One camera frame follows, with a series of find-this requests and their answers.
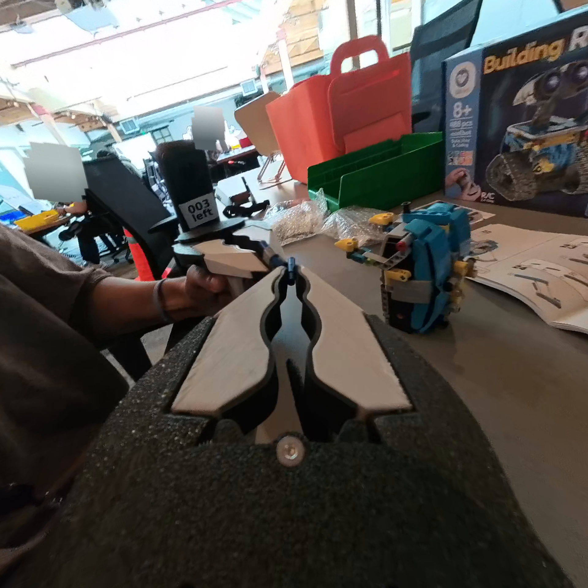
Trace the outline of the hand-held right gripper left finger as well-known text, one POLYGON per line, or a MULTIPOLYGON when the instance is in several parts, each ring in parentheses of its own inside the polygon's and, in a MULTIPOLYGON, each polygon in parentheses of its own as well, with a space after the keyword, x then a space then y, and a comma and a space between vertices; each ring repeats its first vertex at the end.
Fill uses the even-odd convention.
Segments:
POLYGON ((280 329, 286 268, 279 267, 221 310, 176 394, 171 413, 231 419, 254 430, 278 394, 271 341, 280 329))

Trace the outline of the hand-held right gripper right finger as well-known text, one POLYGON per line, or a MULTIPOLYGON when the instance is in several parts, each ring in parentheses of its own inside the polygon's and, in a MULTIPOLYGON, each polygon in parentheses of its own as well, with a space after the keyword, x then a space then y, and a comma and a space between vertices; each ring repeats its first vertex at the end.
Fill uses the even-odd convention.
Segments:
POLYGON ((309 338, 302 402, 316 432, 412 412, 364 311, 304 266, 298 266, 296 294, 309 338))

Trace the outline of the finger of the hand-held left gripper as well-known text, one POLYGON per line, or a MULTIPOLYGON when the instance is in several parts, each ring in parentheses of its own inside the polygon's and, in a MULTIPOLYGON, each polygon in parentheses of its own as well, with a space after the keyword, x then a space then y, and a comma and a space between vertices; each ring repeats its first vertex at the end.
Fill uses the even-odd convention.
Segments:
POLYGON ((202 254, 203 263, 213 274, 257 279, 271 272, 252 251, 232 245, 231 240, 202 241, 195 244, 195 251, 202 254))
POLYGON ((268 224, 244 224, 232 233, 231 244, 252 251, 267 268, 268 259, 274 254, 288 261, 280 240, 268 224))

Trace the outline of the toy brick robot model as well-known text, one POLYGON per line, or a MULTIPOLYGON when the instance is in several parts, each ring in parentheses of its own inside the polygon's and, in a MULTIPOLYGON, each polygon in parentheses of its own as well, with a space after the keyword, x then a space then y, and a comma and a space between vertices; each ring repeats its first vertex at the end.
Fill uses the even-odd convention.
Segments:
POLYGON ((404 202, 400 215, 383 212, 369 224, 383 238, 378 252, 360 246, 357 238, 335 246, 348 259, 381 271, 386 322, 409 334, 445 325, 460 310, 463 281, 476 276, 470 211, 441 201, 418 209, 404 202))

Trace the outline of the person's left forearm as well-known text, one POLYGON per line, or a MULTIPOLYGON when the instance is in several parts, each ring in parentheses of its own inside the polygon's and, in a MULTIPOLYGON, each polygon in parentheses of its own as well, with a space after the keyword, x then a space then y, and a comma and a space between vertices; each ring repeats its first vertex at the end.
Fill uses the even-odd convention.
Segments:
MULTIPOLYGON (((173 323, 187 319, 181 315, 185 304, 185 279, 164 284, 165 307, 173 323)), ((150 327, 165 325, 153 305, 155 282, 135 282, 109 277, 77 298, 70 323, 93 342, 106 342, 150 327)))

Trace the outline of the person's left hand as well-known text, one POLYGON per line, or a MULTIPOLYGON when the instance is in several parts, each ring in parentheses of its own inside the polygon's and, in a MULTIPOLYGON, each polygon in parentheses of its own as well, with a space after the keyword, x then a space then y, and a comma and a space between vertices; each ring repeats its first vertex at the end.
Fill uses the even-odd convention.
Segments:
POLYGON ((181 311, 184 318, 213 316, 233 300, 226 276, 196 265, 187 270, 184 292, 185 304, 181 311))

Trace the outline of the small white box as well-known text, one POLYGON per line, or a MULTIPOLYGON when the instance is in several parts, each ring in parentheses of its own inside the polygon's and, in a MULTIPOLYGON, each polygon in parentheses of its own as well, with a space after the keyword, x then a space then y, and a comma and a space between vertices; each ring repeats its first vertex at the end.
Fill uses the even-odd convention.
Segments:
POLYGON ((220 180, 215 188, 215 197, 224 206, 256 203, 244 175, 235 175, 220 180))

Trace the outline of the black office chair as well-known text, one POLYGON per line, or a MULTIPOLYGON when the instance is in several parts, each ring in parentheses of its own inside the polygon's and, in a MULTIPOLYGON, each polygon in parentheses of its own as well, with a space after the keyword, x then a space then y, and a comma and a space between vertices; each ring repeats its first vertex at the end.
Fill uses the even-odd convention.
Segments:
POLYGON ((460 1, 416 28, 410 47, 412 132, 443 130, 445 61, 472 43, 481 1, 460 1))
POLYGON ((179 235, 177 216, 116 156, 84 162, 83 166, 86 195, 129 232, 153 278, 162 278, 174 256, 172 246, 179 235))

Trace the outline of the grey wristband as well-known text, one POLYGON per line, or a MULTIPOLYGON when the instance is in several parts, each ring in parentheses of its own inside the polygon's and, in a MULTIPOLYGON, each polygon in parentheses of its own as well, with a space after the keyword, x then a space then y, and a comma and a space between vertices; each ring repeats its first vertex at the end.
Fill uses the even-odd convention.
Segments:
POLYGON ((172 324, 173 318, 168 313, 165 307, 164 284, 168 281, 166 277, 156 281, 152 290, 153 305, 158 313, 158 317, 165 324, 172 324))

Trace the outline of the orange storage bin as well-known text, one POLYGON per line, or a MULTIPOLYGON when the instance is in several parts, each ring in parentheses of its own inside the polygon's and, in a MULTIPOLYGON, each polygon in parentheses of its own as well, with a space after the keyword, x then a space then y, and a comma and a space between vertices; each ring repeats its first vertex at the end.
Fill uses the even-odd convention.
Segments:
POLYGON ((327 75, 295 84, 267 107, 291 177, 386 140, 412 133, 411 59, 390 57, 376 35, 338 46, 327 75))

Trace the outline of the green storage bin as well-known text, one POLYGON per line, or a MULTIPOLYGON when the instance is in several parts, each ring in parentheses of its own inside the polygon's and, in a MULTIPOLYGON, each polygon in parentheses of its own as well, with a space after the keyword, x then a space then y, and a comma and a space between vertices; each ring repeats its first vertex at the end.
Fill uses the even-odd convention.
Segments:
POLYGON ((388 210, 444 187, 443 132, 403 135, 307 169, 309 197, 323 192, 327 208, 388 210))

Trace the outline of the yellow storage bin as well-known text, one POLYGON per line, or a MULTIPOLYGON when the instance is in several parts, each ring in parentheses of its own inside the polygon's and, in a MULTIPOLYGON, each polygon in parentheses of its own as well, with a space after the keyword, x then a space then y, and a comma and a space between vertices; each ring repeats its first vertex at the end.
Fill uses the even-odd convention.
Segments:
POLYGON ((59 222, 60 219, 60 214, 52 209, 30 217, 23 217, 22 219, 15 220, 13 224, 23 232, 33 233, 52 226, 59 222))

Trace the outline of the person's brown shirt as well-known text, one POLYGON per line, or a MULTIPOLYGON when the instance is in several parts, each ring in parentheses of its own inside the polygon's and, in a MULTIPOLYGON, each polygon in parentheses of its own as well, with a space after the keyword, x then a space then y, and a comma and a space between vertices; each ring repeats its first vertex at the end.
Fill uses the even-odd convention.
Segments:
POLYGON ((1 488, 43 498, 73 476, 128 393, 84 312, 111 274, 1 226, 1 488))

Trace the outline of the sticker sheet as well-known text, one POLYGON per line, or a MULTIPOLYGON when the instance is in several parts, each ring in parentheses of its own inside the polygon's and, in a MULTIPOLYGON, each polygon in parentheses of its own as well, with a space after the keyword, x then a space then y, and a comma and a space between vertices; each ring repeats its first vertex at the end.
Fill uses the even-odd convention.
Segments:
POLYGON ((415 210, 430 209, 430 208, 434 208, 434 207, 438 208, 440 205, 450 207, 453 209, 466 210, 467 216, 469 218, 469 224, 471 226, 473 226, 475 224, 482 223, 482 222, 489 220, 489 219, 496 216, 495 213, 484 212, 482 210, 478 210, 478 209, 471 208, 468 206, 459 205, 455 202, 445 202, 445 201, 441 201, 441 200, 435 200, 435 201, 432 201, 432 202, 427 203, 425 205, 415 207, 415 210))

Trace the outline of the instruction booklet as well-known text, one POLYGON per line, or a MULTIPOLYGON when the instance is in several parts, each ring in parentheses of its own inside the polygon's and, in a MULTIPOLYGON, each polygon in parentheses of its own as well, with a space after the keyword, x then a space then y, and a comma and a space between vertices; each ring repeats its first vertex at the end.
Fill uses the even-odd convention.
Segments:
POLYGON ((548 325, 587 334, 587 237, 490 224, 472 233, 474 282, 527 305, 548 325))

